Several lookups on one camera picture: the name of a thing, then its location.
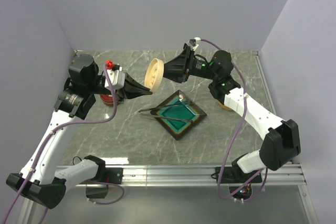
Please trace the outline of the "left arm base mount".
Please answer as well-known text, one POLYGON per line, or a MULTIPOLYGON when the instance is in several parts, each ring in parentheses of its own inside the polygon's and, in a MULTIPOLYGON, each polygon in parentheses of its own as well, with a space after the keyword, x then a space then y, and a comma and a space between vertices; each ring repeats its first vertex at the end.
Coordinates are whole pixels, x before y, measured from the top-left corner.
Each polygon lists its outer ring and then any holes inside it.
POLYGON ((97 182, 109 183, 121 185, 123 178, 123 168, 106 168, 105 173, 101 179, 98 180, 86 180, 85 184, 88 184, 86 187, 86 197, 89 199, 106 199, 109 192, 113 190, 119 190, 115 186, 102 185, 97 182))

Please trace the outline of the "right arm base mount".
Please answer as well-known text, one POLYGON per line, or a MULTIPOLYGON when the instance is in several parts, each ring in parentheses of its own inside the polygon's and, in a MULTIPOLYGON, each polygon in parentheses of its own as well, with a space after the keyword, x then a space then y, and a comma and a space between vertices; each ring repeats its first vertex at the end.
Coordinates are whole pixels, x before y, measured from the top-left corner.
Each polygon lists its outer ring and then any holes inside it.
MULTIPOLYGON (((254 170, 250 173, 243 173, 238 171, 238 167, 225 167, 220 183, 229 184, 229 192, 232 193, 238 186, 232 186, 232 184, 244 184, 247 180, 253 177, 258 171, 254 170)), ((265 185, 265 180, 262 179, 261 172, 258 173, 249 183, 247 183, 242 189, 240 189, 236 194, 233 195, 235 200, 240 200, 241 202, 249 201, 254 196, 258 195, 262 191, 262 187, 253 195, 252 184, 262 184, 265 185)))

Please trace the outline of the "cream round lid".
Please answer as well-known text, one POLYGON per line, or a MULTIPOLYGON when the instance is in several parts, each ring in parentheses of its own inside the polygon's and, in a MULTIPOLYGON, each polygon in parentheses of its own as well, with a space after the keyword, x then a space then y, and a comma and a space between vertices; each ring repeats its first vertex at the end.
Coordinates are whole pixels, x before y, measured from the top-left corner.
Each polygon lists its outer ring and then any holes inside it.
POLYGON ((150 92, 156 93, 160 87, 164 74, 164 62, 154 58, 146 71, 144 86, 150 89, 150 92))

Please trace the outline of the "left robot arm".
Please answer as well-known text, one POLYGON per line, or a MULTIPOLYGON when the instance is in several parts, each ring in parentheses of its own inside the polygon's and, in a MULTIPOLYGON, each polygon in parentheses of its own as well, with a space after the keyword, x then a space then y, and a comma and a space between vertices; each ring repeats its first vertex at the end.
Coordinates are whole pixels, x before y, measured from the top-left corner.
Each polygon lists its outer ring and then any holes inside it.
POLYGON ((66 192, 87 180, 106 181, 106 163, 89 155, 79 164, 57 171, 60 159, 80 124, 94 105, 97 94, 121 95, 133 99, 151 95, 149 88, 136 82, 111 61, 100 72, 93 56, 75 56, 68 68, 69 77, 60 92, 46 133, 34 154, 19 173, 9 174, 6 184, 20 196, 48 209, 55 208, 66 192))

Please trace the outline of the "metal tongs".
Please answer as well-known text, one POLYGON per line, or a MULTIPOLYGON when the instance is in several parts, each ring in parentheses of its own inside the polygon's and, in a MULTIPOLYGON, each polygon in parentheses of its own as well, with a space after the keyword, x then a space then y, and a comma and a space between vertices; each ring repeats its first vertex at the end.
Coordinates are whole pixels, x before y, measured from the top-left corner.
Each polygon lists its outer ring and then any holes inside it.
POLYGON ((197 117, 197 112, 192 108, 192 102, 186 100, 176 100, 173 103, 142 109, 138 112, 153 112, 151 115, 155 118, 185 123, 192 122, 197 117))

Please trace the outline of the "red round lid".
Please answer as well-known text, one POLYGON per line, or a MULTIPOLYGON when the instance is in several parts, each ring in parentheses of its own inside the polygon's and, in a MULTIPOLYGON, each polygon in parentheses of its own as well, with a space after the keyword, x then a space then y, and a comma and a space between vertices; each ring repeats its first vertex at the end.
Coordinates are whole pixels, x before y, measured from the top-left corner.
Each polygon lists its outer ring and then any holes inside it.
POLYGON ((106 106, 113 107, 114 106, 114 101, 112 95, 106 95, 106 94, 100 94, 100 99, 106 106))

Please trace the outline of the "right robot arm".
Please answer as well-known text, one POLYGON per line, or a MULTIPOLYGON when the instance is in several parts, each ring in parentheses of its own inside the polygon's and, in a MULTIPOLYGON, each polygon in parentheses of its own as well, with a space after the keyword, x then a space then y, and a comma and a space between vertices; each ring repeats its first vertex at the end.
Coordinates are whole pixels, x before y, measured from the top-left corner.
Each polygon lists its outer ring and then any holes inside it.
POLYGON ((301 145, 298 124, 272 114, 248 95, 246 86, 231 75, 235 68, 227 51, 218 50, 206 61, 184 45, 178 56, 164 64, 163 77, 177 83, 186 82, 189 76, 210 80, 208 88, 213 98, 239 114, 259 134, 261 148, 233 162, 232 177, 243 182, 255 170, 278 170, 301 153, 301 145))

